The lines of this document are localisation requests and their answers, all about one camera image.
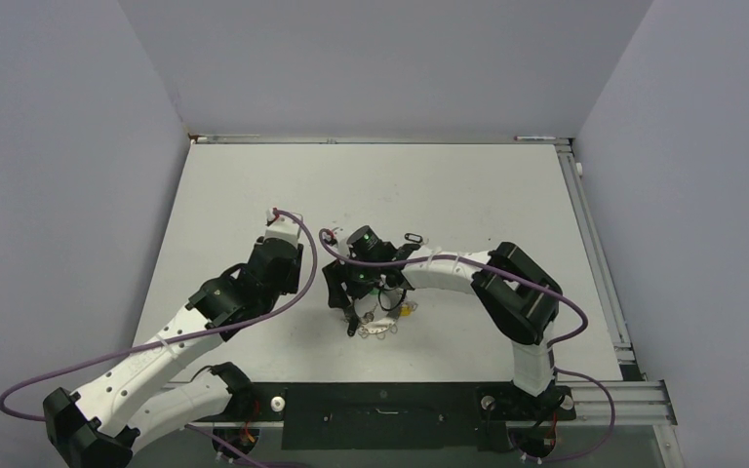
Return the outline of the round steel key organizer disc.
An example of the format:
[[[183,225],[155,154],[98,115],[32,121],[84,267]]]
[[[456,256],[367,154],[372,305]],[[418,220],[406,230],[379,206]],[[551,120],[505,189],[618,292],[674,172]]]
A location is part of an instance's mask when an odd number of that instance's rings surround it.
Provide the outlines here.
[[[353,307],[360,317],[359,328],[354,336],[374,336],[383,340],[390,333],[397,333],[398,322],[403,318],[400,316],[400,309],[404,305],[412,307],[414,311],[417,308],[417,303],[406,299],[401,290],[374,291],[363,298],[352,299],[349,307]]]

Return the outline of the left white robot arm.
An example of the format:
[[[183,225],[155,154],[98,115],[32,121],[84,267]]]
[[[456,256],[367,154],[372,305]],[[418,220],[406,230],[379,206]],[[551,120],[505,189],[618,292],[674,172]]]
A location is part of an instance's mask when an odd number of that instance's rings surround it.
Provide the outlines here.
[[[231,363],[196,382],[166,390],[188,365],[236,333],[235,325],[270,313],[298,290],[303,246],[266,235],[247,262],[206,281],[136,352],[75,390],[59,388],[43,402],[47,436],[69,467],[125,467],[134,455],[187,423],[222,414],[243,417],[252,383]]]

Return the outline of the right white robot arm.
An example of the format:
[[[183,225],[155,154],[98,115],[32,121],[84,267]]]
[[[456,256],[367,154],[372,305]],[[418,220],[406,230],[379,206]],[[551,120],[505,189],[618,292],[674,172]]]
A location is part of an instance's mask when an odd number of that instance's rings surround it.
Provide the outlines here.
[[[474,296],[512,343],[514,409],[536,417],[550,406],[556,375],[550,341],[561,289],[517,245],[456,253],[428,248],[409,233],[405,244],[395,246],[368,225],[350,234],[322,229],[319,239],[333,258],[322,269],[328,305],[343,312],[351,333],[392,330],[410,308],[411,292]]]

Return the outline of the loose black key tag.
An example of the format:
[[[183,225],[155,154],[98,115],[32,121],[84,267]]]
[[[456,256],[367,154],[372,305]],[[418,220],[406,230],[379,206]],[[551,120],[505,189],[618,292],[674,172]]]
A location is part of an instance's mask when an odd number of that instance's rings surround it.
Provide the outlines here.
[[[404,235],[404,239],[409,243],[414,243],[418,245],[424,245],[426,243],[426,240],[423,236],[419,234],[414,234],[414,233],[406,233]]]

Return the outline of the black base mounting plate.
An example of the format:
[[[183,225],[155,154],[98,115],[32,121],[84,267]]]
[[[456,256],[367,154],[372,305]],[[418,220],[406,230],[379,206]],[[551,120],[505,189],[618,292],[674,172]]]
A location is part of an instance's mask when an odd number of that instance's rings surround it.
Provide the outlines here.
[[[287,450],[443,449],[506,452],[545,441],[572,421],[572,390],[552,383],[534,397],[508,381],[261,382],[242,380],[215,423],[279,423]]]

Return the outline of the aluminium frame rail back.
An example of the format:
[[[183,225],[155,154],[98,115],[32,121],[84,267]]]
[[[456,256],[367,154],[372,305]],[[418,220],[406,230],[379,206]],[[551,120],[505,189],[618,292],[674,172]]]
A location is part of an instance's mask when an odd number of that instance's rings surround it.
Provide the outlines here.
[[[555,136],[262,136],[191,135],[196,144],[552,144],[570,146]]]

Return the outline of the aluminium frame rail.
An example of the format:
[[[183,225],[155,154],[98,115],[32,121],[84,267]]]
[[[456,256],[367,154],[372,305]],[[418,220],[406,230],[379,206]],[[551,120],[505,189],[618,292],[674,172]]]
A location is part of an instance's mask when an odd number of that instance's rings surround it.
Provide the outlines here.
[[[582,170],[580,163],[573,154],[572,140],[560,138],[555,145],[555,149],[584,250],[591,267],[596,292],[603,308],[615,356],[623,366],[636,365],[632,340],[617,297],[603,245],[583,189]]]
[[[196,144],[552,144],[570,146],[555,136],[262,136],[191,135]]]

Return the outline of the aluminium frame rail right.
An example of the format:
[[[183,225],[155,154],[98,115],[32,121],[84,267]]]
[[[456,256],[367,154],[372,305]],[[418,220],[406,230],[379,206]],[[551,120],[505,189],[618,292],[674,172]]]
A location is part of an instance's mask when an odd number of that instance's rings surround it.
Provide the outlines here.
[[[573,154],[572,140],[560,138],[555,145],[555,149],[584,250],[591,267],[596,292],[603,308],[615,356],[623,366],[636,365],[632,340],[617,297],[603,245],[583,189],[582,170],[580,163]]]

